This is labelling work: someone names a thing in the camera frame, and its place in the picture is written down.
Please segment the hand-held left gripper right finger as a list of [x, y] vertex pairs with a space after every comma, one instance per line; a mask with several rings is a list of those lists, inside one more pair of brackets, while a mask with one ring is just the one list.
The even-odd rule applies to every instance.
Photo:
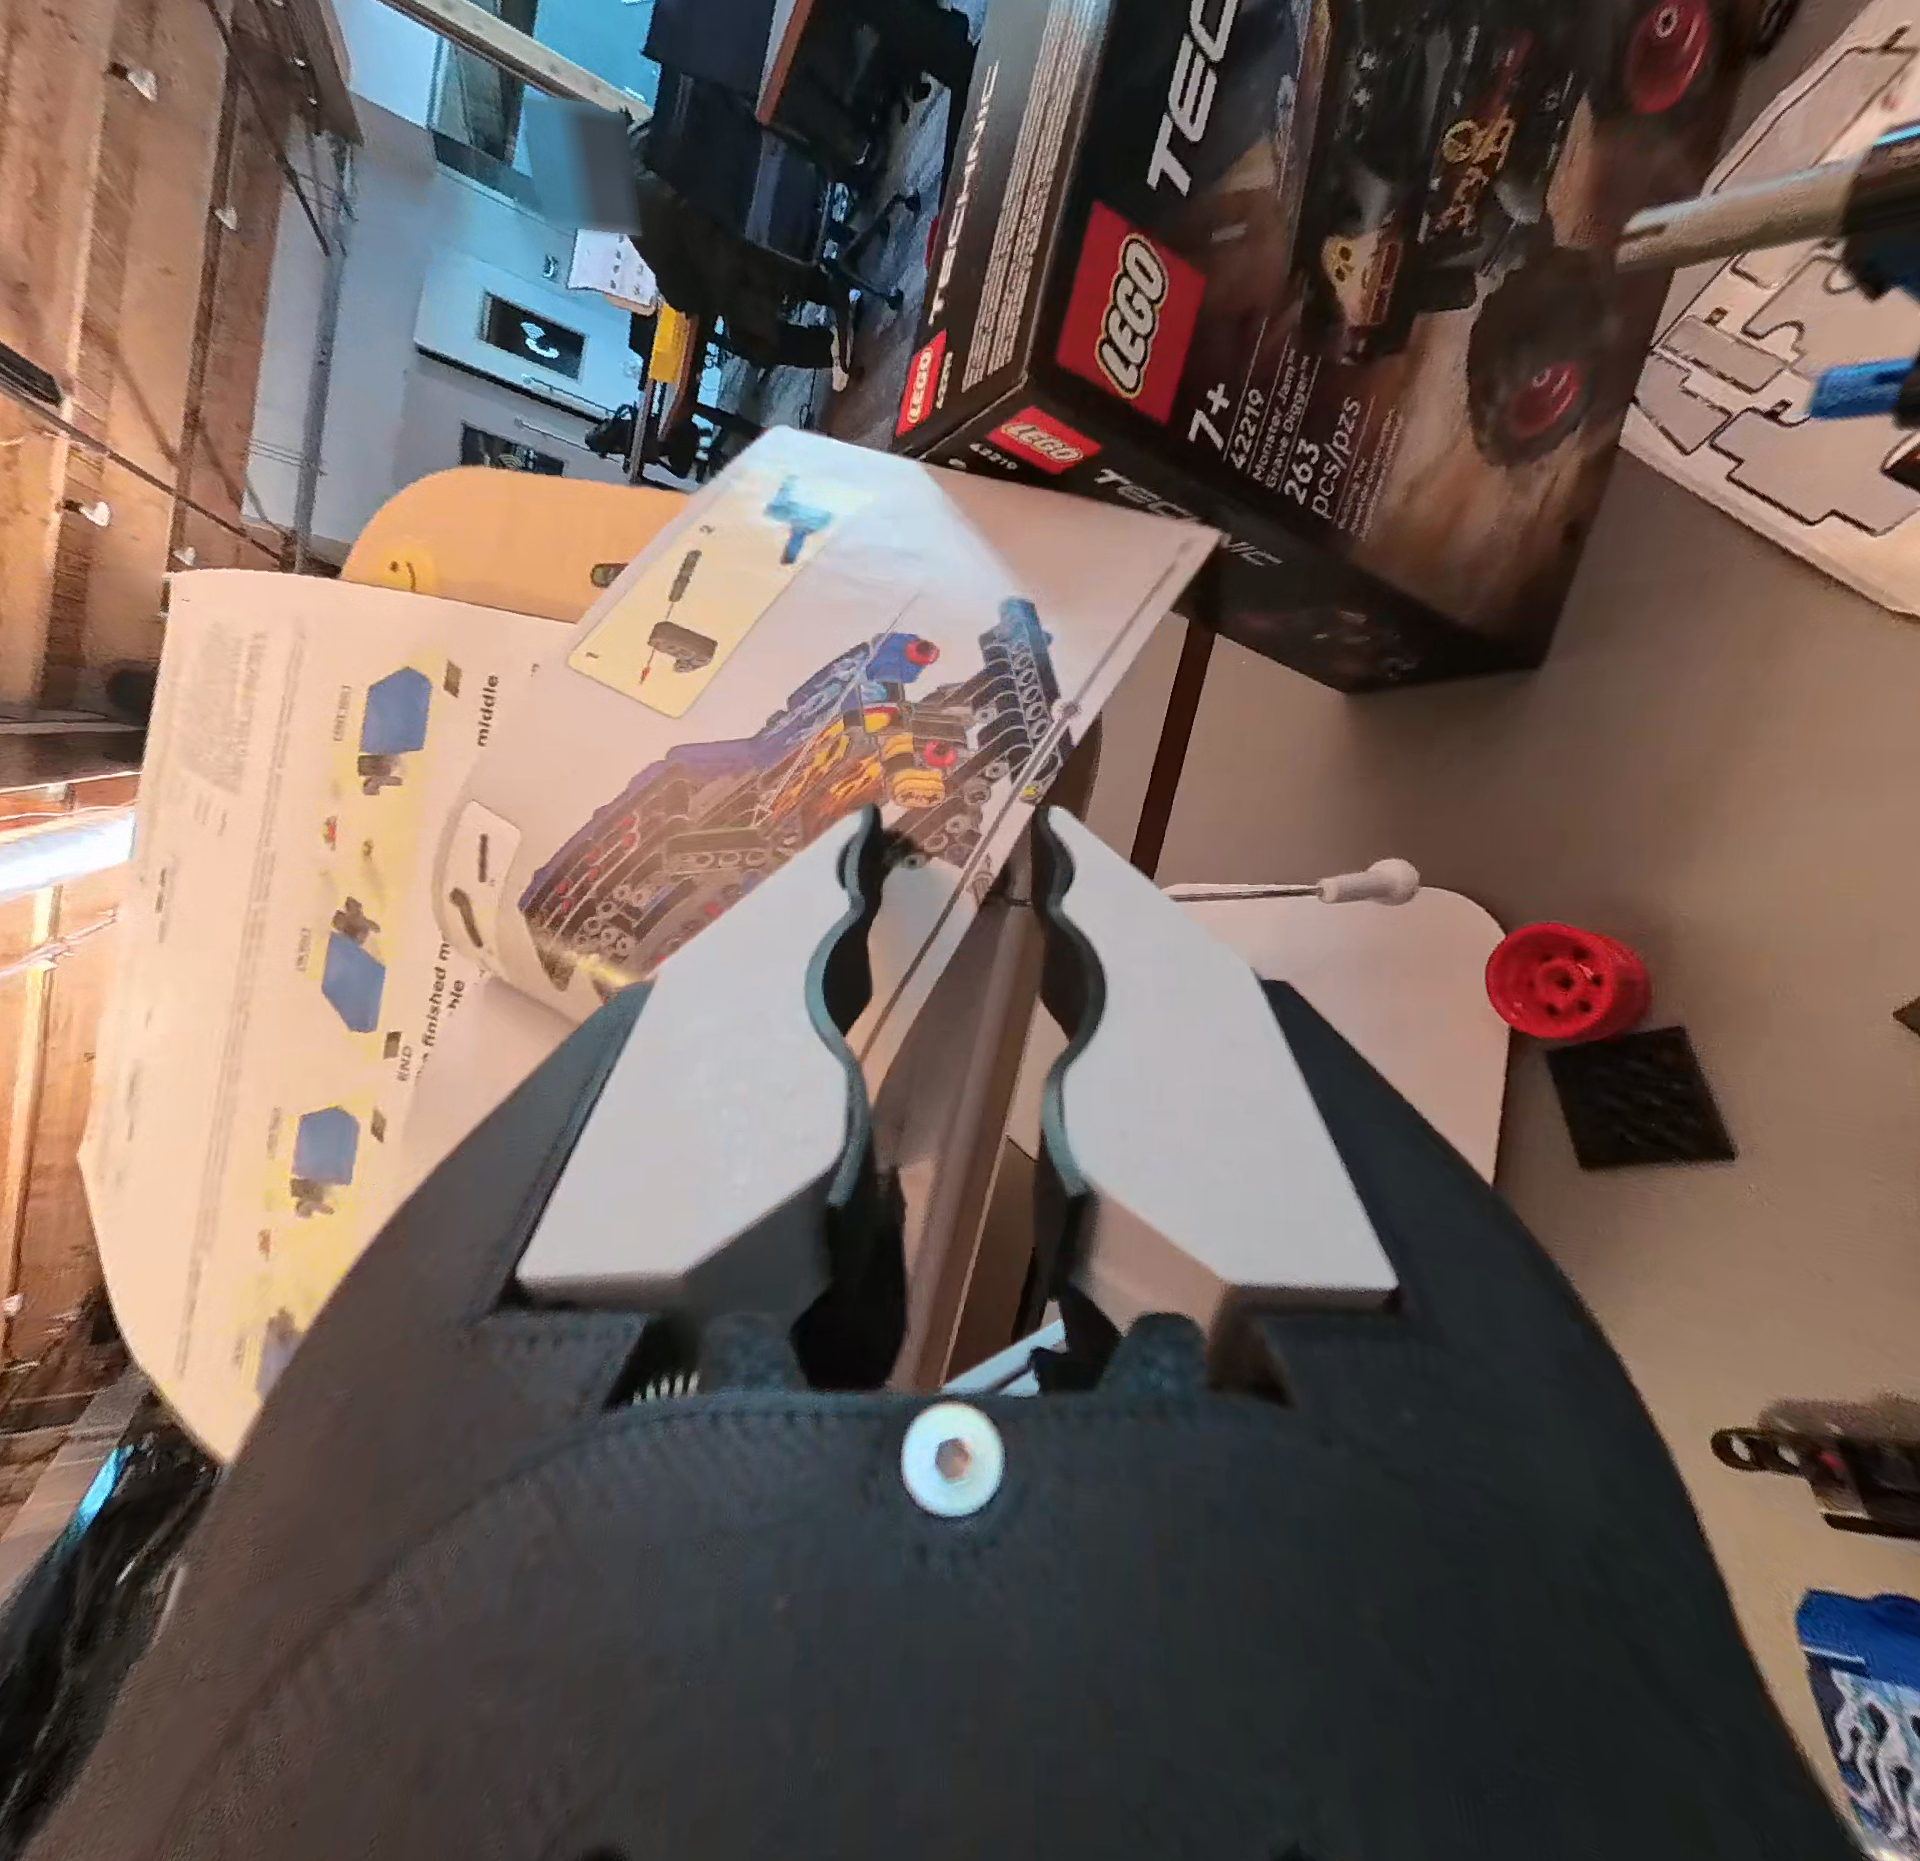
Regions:
[[1032, 827], [1043, 1002], [1029, 1300], [1091, 1386], [1141, 1322], [1231, 1372], [1268, 1314], [1374, 1314], [1399, 1276], [1260, 975], [1064, 809]]

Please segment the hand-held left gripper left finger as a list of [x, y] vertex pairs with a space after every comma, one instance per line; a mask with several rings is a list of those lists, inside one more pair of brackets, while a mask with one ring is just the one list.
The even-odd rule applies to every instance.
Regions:
[[886, 1386], [905, 1206], [851, 1048], [886, 850], [877, 809], [832, 823], [617, 1000], [634, 1020], [515, 1263], [532, 1300], [756, 1314], [810, 1383]]

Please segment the instruction booklet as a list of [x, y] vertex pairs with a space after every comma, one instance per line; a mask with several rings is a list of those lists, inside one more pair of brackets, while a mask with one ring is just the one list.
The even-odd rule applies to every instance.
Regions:
[[578, 1025], [877, 809], [853, 1048], [882, 1073], [1217, 546], [1181, 513], [763, 434], [506, 674], [434, 868], [451, 952]]

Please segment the blue black brick toy truck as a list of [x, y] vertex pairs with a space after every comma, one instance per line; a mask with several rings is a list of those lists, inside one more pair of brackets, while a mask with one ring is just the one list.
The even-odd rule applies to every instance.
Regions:
[[[1721, 1428], [1715, 1461], [1744, 1477], [1801, 1483], [1841, 1535], [1917, 1543], [1916, 1429], [1861, 1420]], [[1805, 1591], [1795, 1609], [1812, 1701], [1843, 1804], [1869, 1857], [1917, 1855], [1917, 1601], [1914, 1594]]]

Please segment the red wheel hub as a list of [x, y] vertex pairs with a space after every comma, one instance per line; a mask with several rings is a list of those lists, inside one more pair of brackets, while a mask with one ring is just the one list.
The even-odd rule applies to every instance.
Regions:
[[1494, 1011], [1519, 1036], [1547, 1043], [1611, 1040], [1650, 1009], [1642, 957], [1614, 936], [1566, 922], [1527, 922], [1484, 965]]

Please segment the black studded square plate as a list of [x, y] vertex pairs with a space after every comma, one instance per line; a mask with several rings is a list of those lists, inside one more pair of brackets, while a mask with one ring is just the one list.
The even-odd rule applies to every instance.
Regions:
[[1547, 1069], [1585, 1173], [1738, 1157], [1684, 1026], [1549, 1047]]

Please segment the printed instruction sheet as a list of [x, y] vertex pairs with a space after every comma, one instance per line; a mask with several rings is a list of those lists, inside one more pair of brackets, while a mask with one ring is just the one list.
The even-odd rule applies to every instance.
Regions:
[[397, 1204], [597, 1000], [517, 898], [542, 796], [482, 796], [573, 619], [333, 578], [173, 595], [84, 1189], [109, 1302], [233, 1461]]

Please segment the round wooden table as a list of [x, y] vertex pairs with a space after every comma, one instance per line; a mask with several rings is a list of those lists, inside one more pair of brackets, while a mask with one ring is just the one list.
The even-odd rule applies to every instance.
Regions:
[[462, 465], [381, 505], [341, 578], [575, 624], [686, 507], [678, 489]]

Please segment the black shiny bag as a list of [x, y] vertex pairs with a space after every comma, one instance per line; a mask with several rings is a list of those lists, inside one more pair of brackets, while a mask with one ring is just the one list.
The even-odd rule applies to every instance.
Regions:
[[2, 1855], [24, 1857], [148, 1651], [224, 1468], [141, 1410], [5, 1603]]

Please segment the printed toy box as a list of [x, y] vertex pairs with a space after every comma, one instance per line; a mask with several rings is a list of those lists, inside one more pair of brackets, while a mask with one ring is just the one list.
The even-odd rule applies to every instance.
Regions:
[[1537, 669], [1764, 0], [987, 0], [892, 452], [1218, 531], [1363, 694]]

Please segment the sticker sheet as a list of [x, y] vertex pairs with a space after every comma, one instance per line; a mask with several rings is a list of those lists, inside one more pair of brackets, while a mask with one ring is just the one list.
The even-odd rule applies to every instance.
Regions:
[[[1705, 192], [1854, 161], [1916, 123], [1917, 0], [1872, 0], [1719, 160]], [[1865, 600], [1917, 614], [1916, 423], [1816, 414], [1823, 378], [1916, 358], [1916, 295], [1865, 295], [1836, 236], [1684, 275], [1624, 444]]]

